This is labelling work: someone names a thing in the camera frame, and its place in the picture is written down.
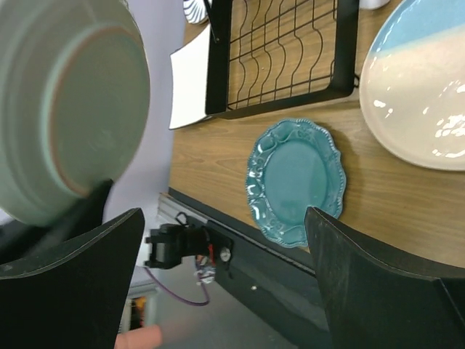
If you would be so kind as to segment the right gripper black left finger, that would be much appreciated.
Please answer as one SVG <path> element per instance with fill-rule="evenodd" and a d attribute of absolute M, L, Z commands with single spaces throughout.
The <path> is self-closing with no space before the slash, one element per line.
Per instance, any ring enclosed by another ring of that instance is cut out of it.
<path fill-rule="evenodd" d="M 145 218 L 130 209 L 1 266 L 2 348 L 113 348 Z"/>

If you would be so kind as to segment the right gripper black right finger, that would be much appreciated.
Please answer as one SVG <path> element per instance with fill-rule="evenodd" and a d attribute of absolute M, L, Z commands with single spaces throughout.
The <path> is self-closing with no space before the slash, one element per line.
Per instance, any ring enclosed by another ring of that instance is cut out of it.
<path fill-rule="evenodd" d="M 335 348 L 463 348 L 464 269 L 405 252 L 316 207 L 310 255 Z"/>

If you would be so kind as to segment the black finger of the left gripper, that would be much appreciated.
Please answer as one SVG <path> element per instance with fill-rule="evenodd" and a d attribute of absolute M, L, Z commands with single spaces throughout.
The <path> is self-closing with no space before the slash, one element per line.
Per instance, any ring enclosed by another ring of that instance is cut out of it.
<path fill-rule="evenodd" d="M 112 187 L 113 181 L 106 180 L 101 182 L 87 198 L 79 199 L 45 228 L 44 236 L 32 250 L 44 251 L 99 227 Z"/>

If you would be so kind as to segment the mint green plate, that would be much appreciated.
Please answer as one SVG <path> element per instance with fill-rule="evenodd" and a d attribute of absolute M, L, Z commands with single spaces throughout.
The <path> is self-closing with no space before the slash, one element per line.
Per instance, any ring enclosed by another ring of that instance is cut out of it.
<path fill-rule="evenodd" d="M 130 165 L 150 76 L 126 1 L 1 3 L 1 209 L 52 223 Z"/>

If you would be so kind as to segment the teal scalloped plate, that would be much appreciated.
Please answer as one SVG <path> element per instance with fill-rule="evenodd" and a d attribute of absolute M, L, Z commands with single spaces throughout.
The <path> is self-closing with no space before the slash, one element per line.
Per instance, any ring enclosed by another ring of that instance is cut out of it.
<path fill-rule="evenodd" d="M 263 236 L 284 248 L 307 245 L 307 208 L 343 212 L 347 176 L 331 133 L 308 119 L 283 119 L 260 135 L 247 161 L 245 189 Z"/>

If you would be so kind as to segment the beige plate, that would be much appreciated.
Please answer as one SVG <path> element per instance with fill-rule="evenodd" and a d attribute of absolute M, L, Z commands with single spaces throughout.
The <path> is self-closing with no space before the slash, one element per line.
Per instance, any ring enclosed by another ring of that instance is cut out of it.
<path fill-rule="evenodd" d="M 368 128 L 419 167 L 464 170 L 464 2 L 401 1 L 360 76 Z"/>

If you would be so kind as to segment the white blue striped plate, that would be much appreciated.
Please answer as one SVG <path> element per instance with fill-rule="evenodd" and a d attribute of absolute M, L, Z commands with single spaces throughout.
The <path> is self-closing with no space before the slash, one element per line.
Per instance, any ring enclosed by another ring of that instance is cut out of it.
<path fill-rule="evenodd" d="M 208 12 L 204 0 L 184 0 L 182 5 L 187 23 L 200 25 L 208 20 Z"/>

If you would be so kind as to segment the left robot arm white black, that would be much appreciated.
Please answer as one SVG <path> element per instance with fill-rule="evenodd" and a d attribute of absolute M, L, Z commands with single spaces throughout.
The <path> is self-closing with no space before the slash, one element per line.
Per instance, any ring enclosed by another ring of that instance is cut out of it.
<path fill-rule="evenodd" d="M 34 252 L 63 252 L 69 248 L 74 256 L 90 249 L 99 262 L 115 257 L 132 267 L 143 241 L 149 247 L 143 265 L 165 270 L 178 266 L 183 257 L 209 255 L 211 243 L 205 228 L 179 222 L 165 224 L 152 229 L 145 238 L 145 217 L 140 208 L 103 222 L 103 211 L 112 187 L 113 182 L 107 180 L 88 198 L 79 200 L 47 229 Z"/>

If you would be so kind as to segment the silver clothes rack stand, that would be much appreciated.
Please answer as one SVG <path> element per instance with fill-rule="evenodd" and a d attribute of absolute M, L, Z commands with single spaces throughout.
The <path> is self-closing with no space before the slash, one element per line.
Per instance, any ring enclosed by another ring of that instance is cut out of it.
<path fill-rule="evenodd" d="M 359 0 L 359 8 L 366 10 L 376 10 L 384 7 L 390 0 Z"/>

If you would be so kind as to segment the human fingertip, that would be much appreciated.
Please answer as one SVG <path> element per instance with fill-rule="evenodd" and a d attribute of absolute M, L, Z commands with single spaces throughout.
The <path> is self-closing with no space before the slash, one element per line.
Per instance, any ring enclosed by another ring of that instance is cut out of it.
<path fill-rule="evenodd" d="M 153 349 L 163 343 L 163 335 L 158 325 L 133 329 L 118 334 L 115 349 Z"/>

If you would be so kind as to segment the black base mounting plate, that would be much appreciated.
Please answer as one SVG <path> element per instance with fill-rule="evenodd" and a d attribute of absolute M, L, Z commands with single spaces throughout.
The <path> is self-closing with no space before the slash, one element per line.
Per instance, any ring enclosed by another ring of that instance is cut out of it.
<path fill-rule="evenodd" d="M 331 348 L 323 302 L 310 255 L 283 248 L 256 228 L 178 190 L 168 195 L 197 214 L 213 233 L 231 243 L 231 260 L 217 271 L 217 283 L 298 348 Z"/>

